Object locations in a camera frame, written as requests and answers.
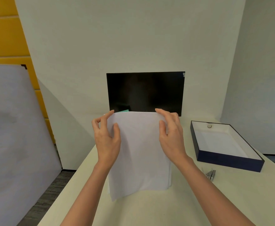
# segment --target black screen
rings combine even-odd
[[[155,112],[162,108],[181,116],[184,73],[107,73],[110,110]]]

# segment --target black baseboard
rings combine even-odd
[[[62,171],[71,171],[71,172],[76,172],[77,170],[67,170],[67,169],[62,169]]]
[[[275,156],[274,154],[263,154],[264,156]]]

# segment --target stack of paper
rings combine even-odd
[[[164,117],[152,112],[114,113],[107,123],[120,127],[119,156],[109,172],[112,201],[139,190],[166,190],[171,185],[171,165],[159,143],[159,121]]]

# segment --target blue box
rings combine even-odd
[[[264,160],[230,125],[191,121],[197,161],[260,172]]]

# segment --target tabletop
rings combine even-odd
[[[188,125],[184,128],[186,152],[204,172],[216,170],[213,183],[256,225],[275,226],[275,163],[265,160],[260,173],[198,162]],[[96,146],[90,151],[39,226],[60,225],[97,162]],[[172,165],[172,185],[163,191],[139,191],[111,201],[108,179],[93,225],[210,225],[190,186]]]

